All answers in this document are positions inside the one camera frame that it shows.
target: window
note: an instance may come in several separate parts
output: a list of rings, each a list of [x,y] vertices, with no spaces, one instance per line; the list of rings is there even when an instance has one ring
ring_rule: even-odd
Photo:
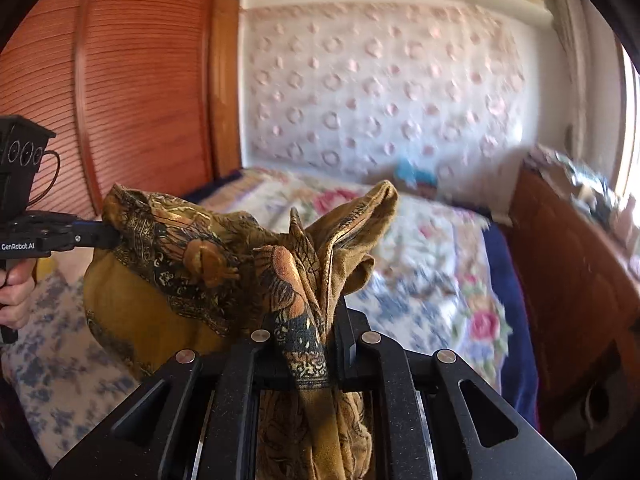
[[[614,191],[618,196],[640,198],[640,78],[631,58],[620,45],[623,65],[624,136],[620,171]]]

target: blue object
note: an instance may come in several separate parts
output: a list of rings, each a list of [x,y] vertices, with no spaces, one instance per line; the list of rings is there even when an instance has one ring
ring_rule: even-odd
[[[438,178],[431,171],[416,168],[406,158],[401,158],[400,162],[398,162],[394,177],[404,182],[411,189],[417,189],[418,184],[438,187]]]
[[[504,313],[513,333],[509,336],[509,355],[501,370],[504,399],[534,428],[538,428],[536,397],[538,369],[529,333],[529,321],[520,282],[516,276],[507,241],[495,223],[482,232],[489,260],[491,286],[504,305]]]
[[[198,202],[211,196],[213,192],[219,190],[221,187],[226,186],[226,184],[229,184],[234,180],[238,180],[241,176],[242,176],[242,172],[240,170],[235,170],[233,173],[229,174],[228,176],[209,182],[208,184],[205,184],[204,186],[199,187],[194,191],[191,191],[190,193],[186,194],[181,198],[183,200],[186,200],[187,202],[197,204]]]

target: floral bedspread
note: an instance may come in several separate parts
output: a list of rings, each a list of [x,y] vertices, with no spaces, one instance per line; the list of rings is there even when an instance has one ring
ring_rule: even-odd
[[[248,170],[243,179],[223,188],[224,200],[214,195],[204,205],[220,212],[244,210],[260,225],[285,232],[292,207],[308,225],[368,189],[302,174]],[[455,350],[499,391],[510,328],[491,288],[482,236],[487,227],[487,220],[473,212],[401,194],[398,215],[374,250],[369,283],[346,302],[367,314],[372,329],[407,350]]]
[[[367,187],[251,170],[202,205],[245,210],[272,230],[289,228],[289,209],[305,224]],[[401,195],[391,229],[375,249],[367,286],[346,298],[374,330],[406,349],[452,348],[494,388],[510,332],[492,292],[482,229],[486,220]],[[95,342],[82,310],[82,280],[53,272],[30,300],[31,322],[2,349],[2,372],[22,403],[41,449],[54,465],[137,386]]]

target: mustard yellow fabric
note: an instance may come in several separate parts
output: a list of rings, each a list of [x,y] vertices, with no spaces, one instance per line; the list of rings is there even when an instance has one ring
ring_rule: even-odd
[[[51,256],[49,258],[38,258],[36,262],[36,283],[40,283],[54,270],[56,270],[56,261]]]
[[[292,209],[289,232],[277,234],[248,213],[114,186],[102,217],[122,242],[96,250],[86,272],[89,327],[142,378],[183,348],[227,350],[273,313],[297,390],[262,395],[258,480],[363,478],[372,451],[365,399],[332,385],[326,344],[337,300],[366,283],[368,252],[397,199],[384,181],[306,229]]]

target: black cable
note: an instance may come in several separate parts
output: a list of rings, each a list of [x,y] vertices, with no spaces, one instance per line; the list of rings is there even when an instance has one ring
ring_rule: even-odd
[[[47,187],[47,189],[45,189],[42,193],[40,193],[36,198],[34,198],[33,200],[31,200],[28,204],[27,207],[32,206],[33,204],[35,204],[36,202],[39,202],[40,200],[42,200],[45,195],[51,191],[51,188],[53,187],[53,185],[56,183],[56,180],[58,179],[58,174],[60,173],[60,156],[58,155],[58,152],[54,152],[53,150],[49,150],[47,152],[44,152],[42,154],[42,156],[44,157],[45,155],[55,155],[56,159],[58,160],[58,167],[56,168],[56,173],[54,174],[53,178],[51,179],[51,182],[49,184],[49,186]]]

